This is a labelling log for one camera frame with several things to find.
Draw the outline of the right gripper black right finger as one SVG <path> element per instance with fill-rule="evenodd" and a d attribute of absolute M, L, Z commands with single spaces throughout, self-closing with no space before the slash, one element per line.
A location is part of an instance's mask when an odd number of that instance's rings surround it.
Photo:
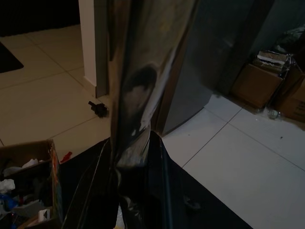
<path fill-rule="evenodd" d="M 181 229 L 181 181 L 162 139 L 152 131 L 147 163 L 123 172 L 126 229 Z"/>

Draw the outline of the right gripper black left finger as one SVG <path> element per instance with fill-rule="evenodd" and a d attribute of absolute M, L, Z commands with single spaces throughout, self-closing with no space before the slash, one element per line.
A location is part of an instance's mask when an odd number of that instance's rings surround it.
<path fill-rule="evenodd" d="M 62 164 L 61 229 L 114 229 L 118 200 L 109 182 L 110 157 L 105 139 Z"/>

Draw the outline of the large black floor mat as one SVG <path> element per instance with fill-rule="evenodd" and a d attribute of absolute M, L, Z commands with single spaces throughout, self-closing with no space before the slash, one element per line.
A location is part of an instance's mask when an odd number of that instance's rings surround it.
<path fill-rule="evenodd" d="M 179 165 L 175 162 L 174 165 L 177 168 L 181 181 L 181 229 L 252 229 L 251 226 L 197 182 L 191 175 L 185 172 Z M 61 186 L 62 200 L 62 189 L 64 187 L 62 184 L 62 164 L 59 164 L 56 174 Z M 121 210 L 123 216 L 123 185 L 121 189 L 118 189 L 114 179 L 114 172 L 110 167 L 109 182 L 118 200 L 118 211 Z"/>

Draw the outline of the small black floor mat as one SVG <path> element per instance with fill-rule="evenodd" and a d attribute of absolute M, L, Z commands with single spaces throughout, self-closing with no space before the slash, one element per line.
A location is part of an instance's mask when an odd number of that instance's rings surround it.
<path fill-rule="evenodd" d="M 22 69 L 24 65 L 0 42 L 0 73 Z"/>

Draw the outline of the red scrap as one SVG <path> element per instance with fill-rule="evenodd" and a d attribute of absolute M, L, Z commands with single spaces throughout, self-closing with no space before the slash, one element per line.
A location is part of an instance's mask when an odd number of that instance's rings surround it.
<path fill-rule="evenodd" d="M 65 162 L 69 161 L 70 158 L 71 158 L 71 156 L 72 156 L 72 152 L 69 151 L 69 152 L 62 158 L 62 160 L 60 161 L 60 163 L 62 164 L 62 163 L 65 163 Z"/>

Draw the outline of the open cardboard box of rubbish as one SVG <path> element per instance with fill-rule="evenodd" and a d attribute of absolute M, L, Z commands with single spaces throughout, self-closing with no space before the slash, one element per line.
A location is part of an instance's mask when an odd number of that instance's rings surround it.
<path fill-rule="evenodd" d="M 52 140 L 0 147 L 0 203 L 12 229 L 61 229 L 58 167 Z"/>

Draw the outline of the small black plastic object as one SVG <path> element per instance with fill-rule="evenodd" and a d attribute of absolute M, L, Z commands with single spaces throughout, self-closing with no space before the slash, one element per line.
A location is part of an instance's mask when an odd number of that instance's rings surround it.
<path fill-rule="evenodd" d="M 90 105 L 91 110 L 99 117 L 99 118 L 104 118 L 109 116 L 109 109 L 108 107 L 103 104 L 95 104 L 92 101 L 88 102 L 88 105 Z"/>

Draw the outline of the grey door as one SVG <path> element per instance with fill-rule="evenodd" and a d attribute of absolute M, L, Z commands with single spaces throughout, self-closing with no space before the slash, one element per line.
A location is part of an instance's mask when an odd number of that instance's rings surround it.
<path fill-rule="evenodd" d="M 161 135 L 209 102 L 226 70 L 245 60 L 274 0 L 199 0 L 152 121 Z"/>

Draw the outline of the crumpled clear plastic bottle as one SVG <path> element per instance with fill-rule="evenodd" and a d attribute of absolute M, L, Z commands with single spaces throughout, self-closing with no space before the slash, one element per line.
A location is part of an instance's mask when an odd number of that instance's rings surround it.
<path fill-rule="evenodd" d="M 281 117 L 281 113 L 274 109 L 267 109 L 266 114 L 267 117 L 272 120 L 276 120 Z"/>

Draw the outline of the plain brown cardboard box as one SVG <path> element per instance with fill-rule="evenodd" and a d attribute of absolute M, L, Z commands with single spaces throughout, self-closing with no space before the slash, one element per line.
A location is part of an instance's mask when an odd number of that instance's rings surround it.
<path fill-rule="evenodd" d="M 274 73 L 246 64 L 236 78 L 230 94 L 255 108 L 267 105 L 282 86 L 289 68 Z"/>

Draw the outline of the cardboard box with black print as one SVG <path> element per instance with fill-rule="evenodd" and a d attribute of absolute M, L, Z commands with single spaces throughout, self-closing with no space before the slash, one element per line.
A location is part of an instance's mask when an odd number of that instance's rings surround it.
<path fill-rule="evenodd" d="M 273 102 L 285 117 L 305 122 L 305 73 L 291 67 Z"/>

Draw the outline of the stack of flattened cardboard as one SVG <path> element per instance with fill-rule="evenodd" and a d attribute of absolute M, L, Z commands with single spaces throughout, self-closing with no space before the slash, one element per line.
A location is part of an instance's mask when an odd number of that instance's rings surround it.
<path fill-rule="evenodd" d="M 287 60 L 288 56 L 285 54 L 272 51 L 259 51 L 253 60 L 253 65 L 267 71 L 280 73 Z"/>

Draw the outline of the dark plastic bag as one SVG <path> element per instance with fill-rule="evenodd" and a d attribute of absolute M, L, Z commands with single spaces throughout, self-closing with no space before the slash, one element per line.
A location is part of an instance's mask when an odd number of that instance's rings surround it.
<path fill-rule="evenodd" d="M 296 54 L 303 48 L 305 48 L 305 24 L 284 32 L 274 44 L 274 49 L 281 53 Z"/>

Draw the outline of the white door frame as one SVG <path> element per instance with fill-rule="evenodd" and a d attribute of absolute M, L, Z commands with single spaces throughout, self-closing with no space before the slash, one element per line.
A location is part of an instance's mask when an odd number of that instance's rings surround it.
<path fill-rule="evenodd" d="M 84 88 L 98 98 L 109 93 L 107 0 L 79 0 Z"/>

